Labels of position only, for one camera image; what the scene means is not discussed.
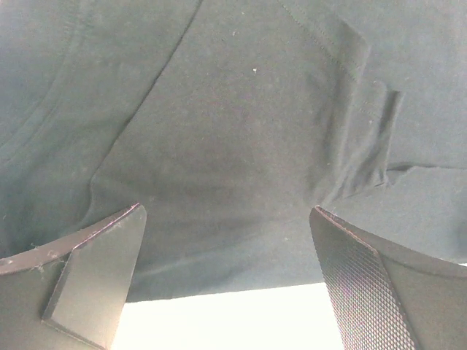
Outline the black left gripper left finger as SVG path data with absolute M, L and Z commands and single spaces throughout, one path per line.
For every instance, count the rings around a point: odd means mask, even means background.
M 136 203 L 1 259 L 1 348 L 110 349 L 146 220 Z

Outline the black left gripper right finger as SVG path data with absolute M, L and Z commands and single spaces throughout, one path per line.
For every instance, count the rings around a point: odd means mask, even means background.
M 316 206 L 309 224 L 345 349 L 465 349 L 466 267 Z

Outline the black t shirt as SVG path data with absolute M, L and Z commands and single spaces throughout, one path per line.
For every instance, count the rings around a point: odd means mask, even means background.
M 3 1 L 1 255 L 147 211 L 131 301 L 320 280 L 314 206 L 466 259 L 464 1 Z

